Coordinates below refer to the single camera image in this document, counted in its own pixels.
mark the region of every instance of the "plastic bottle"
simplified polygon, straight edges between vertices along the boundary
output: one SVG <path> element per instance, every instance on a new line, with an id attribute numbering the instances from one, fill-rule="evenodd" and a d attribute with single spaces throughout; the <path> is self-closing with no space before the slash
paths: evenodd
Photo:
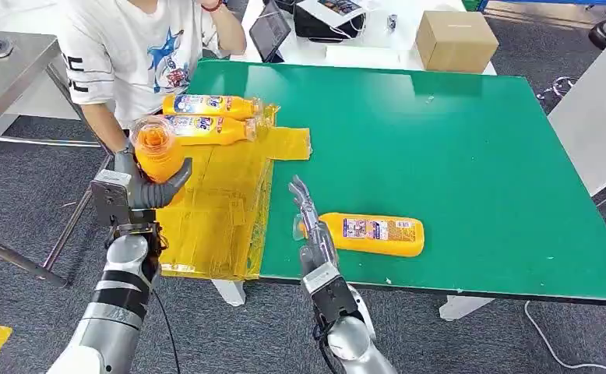
<path id="1" fill-rule="evenodd" d="M 326 222 L 339 249 L 413 257 L 425 246 L 422 222 L 414 218 L 326 213 L 319 220 Z M 301 234 L 305 226 L 295 221 L 294 239 L 302 238 Z"/>
<path id="2" fill-rule="evenodd" d="M 136 160 L 143 172 L 156 183 L 165 183 L 184 164 L 184 150 L 170 122 L 157 116 L 148 116 L 136 121 L 131 133 L 131 143 Z M 183 196 L 180 190 L 172 200 L 175 203 Z"/>
<path id="3" fill-rule="evenodd" d="M 167 95 L 164 115 L 219 115 L 245 121 L 262 113 L 262 101 L 238 96 Z"/>
<path id="4" fill-rule="evenodd" d="M 239 140 L 255 140 L 257 118 L 245 122 L 232 118 L 198 115 L 167 115 L 174 134 L 182 145 L 227 145 Z"/>

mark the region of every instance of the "green tabletop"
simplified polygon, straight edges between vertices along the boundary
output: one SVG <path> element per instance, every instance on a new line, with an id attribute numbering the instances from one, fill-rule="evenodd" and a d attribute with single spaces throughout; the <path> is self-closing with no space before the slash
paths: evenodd
<path id="1" fill-rule="evenodd" d="M 202 62 L 189 92 L 261 97 L 310 128 L 310 161 L 274 168 L 261 277 L 300 277 L 298 174 L 320 213 L 425 225 L 417 257 L 340 250 L 350 282 L 606 304 L 606 225 L 525 79 Z"/>

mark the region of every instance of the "bottle label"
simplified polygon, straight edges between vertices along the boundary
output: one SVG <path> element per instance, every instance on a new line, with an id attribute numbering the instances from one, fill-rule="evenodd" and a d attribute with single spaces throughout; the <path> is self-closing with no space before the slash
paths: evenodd
<path id="1" fill-rule="evenodd" d="M 175 113 L 211 114 L 217 113 L 223 106 L 230 107 L 225 96 L 177 95 L 174 97 Z"/>
<path id="2" fill-rule="evenodd" d="M 413 242 L 415 241 L 415 228 L 410 221 L 374 221 L 345 218 L 343 221 L 343 236 L 349 239 Z"/>
<path id="3" fill-rule="evenodd" d="M 211 132 L 216 123 L 216 130 L 220 133 L 222 129 L 222 118 L 216 117 L 187 117 L 167 115 L 166 119 L 172 124 L 176 136 L 203 136 Z"/>

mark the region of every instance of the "person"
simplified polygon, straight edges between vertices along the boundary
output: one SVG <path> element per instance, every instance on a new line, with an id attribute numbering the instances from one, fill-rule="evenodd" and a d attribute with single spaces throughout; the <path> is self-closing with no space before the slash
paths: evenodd
<path id="1" fill-rule="evenodd" d="M 245 51 L 222 0 L 60 0 L 58 42 L 72 100 L 102 142 L 127 147 L 122 129 L 186 89 L 203 48 Z M 108 105 L 114 101 L 115 114 Z"/>

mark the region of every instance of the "robotic hand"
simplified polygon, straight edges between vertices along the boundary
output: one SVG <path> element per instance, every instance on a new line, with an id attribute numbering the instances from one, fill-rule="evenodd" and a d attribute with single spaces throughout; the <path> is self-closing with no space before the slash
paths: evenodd
<path id="1" fill-rule="evenodd" d="M 315 339 L 326 364 L 336 372 L 326 354 L 329 348 L 346 374 L 396 374 L 374 345 L 376 335 L 365 301 L 340 274 L 333 239 L 326 224 L 319 221 L 308 188 L 295 175 L 289 190 L 308 236 L 308 244 L 299 251 L 301 282 L 312 298 L 319 331 Z"/>
<path id="2" fill-rule="evenodd" d="M 167 205 L 192 173 L 192 160 L 162 185 L 147 181 L 132 147 L 115 154 L 115 170 L 103 170 L 90 183 L 102 224 L 112 226 L 106 265 L 92 301 L 67 348 L 49 374 L 127 373 L 131 369 L 146 306 L 167 245 L 155 211 Z"/>
<path id="3" fill-rule="evenodd" d="M 136 165 L 133 145 L 127 139 L 126 148 L 115 154 L 115 171 L 131 176 L 129 186 L 129 201 L 133 209 L 162 208 L 170 203 L 179 189 L 191 176 L 192 159 L 186 158 L 181 169 L 167 182 L 157 184 L 143 177 Z"/>

